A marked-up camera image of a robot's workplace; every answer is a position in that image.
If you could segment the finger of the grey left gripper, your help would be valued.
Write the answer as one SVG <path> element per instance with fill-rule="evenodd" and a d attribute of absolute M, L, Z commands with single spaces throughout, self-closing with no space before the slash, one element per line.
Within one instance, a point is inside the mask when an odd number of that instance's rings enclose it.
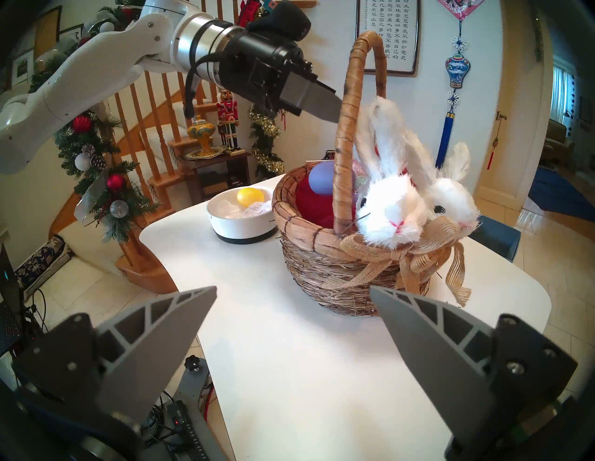
<path fill-rule="evenodd" d="M 339 122 L 342 100 L 335 91 L 295 72 L 289 72 L 279 102 L 295 115 L 307 112 L 320 120 Z"/>

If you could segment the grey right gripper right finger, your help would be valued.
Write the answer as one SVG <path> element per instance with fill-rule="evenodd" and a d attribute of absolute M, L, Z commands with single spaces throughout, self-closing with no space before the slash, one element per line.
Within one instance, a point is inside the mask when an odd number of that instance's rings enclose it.
<path fill-rule="evenodd" d="M 576 410 L 559 396 L 577 362 L 510 313 L 491 327 L 462 308 L 371 286 L 405 365 L 452 433 L 447 450 L 538 450 Z"/>

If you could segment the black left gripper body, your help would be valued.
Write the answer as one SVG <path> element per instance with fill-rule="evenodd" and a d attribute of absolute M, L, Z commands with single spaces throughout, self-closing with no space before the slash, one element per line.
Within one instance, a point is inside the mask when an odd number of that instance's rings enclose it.
<path fill-rule="evenodd" d="M 280 98 L 291 72 L 312 82 L 317 79 L 296 42 L 274 32 L 242 29 L 230 39 L 224 54 L 219 63 L 222 87 L 270 117 L 281 110 L 301 114 L 295 103 Z"/>

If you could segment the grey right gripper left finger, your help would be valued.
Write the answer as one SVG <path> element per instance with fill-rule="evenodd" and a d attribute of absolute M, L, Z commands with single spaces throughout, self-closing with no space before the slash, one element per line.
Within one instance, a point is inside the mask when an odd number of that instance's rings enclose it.
<path fill-rule="evenodd" d="M 140 424 L 165 390 L 217 299 L 217 288 L 159 296 L 93 326 L 75 313 L 13 361 L 26 385 L 18 401 L 48 413 L 98 425 L 122 416 Z"/>

